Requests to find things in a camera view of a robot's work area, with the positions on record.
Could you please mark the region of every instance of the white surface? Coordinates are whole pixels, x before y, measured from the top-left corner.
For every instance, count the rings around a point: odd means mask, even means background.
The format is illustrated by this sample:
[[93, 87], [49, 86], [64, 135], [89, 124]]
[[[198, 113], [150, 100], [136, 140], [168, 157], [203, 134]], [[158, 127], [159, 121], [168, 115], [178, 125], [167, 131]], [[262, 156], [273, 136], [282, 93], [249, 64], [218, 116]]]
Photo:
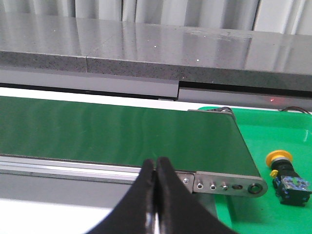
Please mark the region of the white surface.
[[83, 234], [110, 209], [0, 198], [1, 234]]
[[[6, 97], [19, 97], [19, 98], [36, 98], [36, 99], [47, 99], [47, 100], [61, 100], [61, 101], [77, 101], [86, 103], [97, 103], [97, 104], [110, 104], [117, 106], [135, 106], [135, 107], [146, 107], [156, 109], [167, 109], [167, 110], [196, 110], [204, 106], [215, 106], [220, 105], [205, 104], [205, 103], [190, 103], [190, 102], [179, 102], [179, 101], [166, 101], [166, 100], [151, 100], [151, 99], [140, 99], [131, 97], [111, 97], [111, 96], [98, 96], [90, 94], [72, 94], [62, 93], [53, 91], [41, 91], [41, 90], [28, 90], [28, 89], [12, 89], [0, 87], [0, 96]], [[236, 107], [242, 109], [252, 109], [251, 107]]]

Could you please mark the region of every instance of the granite slab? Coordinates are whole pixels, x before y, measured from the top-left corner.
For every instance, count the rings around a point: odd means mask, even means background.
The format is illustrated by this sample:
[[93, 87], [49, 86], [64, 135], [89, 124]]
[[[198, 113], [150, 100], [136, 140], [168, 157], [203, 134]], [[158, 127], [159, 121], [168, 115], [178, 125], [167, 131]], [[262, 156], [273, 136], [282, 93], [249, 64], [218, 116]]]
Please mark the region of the granite slab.
[[0, 66], [312, 92], [312, 36], [1, 13]]

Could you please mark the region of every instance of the green tray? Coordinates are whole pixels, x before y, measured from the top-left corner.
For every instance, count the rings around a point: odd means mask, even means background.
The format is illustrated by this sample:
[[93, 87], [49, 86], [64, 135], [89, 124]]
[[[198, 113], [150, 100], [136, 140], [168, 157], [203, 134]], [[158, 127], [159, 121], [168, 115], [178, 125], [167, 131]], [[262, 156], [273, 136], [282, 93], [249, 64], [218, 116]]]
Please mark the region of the green tray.
[[312, 182], [312, 116], [250, 109], [233, 111], [269, 189], [257, 199], [216, 195], [219, 218], [242, 234], [312, 233], [312, 200], [305, 207], [279, 204], [269, 176], [271, 171], [265, 164], [265, 157], [271, 151], [287, 150], [293, 155], [296, 171]]

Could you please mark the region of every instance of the metal end plate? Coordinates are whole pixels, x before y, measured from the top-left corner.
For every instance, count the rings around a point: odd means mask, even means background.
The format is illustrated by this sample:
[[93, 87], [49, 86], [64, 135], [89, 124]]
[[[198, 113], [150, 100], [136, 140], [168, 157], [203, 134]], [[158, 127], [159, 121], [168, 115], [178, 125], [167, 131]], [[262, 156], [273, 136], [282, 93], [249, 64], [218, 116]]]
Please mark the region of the metal end plate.
[[190, 191], [190, 193], [193, 192], [193, 186], [194, 186], [194, 174], [193, 173], [183, 173], [183, 172], [177, 172], [177, 176], [180, 178], [180, 180], [183, 182], [185, 187]]
[[196, 172], [193, 191], [196, 193], [259, 197], [268, 190], [260, 177], [224, 173]]

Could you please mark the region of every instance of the green conveyor belt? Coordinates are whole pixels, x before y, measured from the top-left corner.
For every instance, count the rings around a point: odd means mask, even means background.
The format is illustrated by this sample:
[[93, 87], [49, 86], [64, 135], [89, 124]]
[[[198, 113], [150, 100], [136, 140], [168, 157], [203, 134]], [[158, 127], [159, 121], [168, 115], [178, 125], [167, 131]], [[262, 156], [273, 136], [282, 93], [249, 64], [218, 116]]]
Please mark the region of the green conveyor belt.
[[0, 97], [0, 153], [259, 176], [230, 115]]

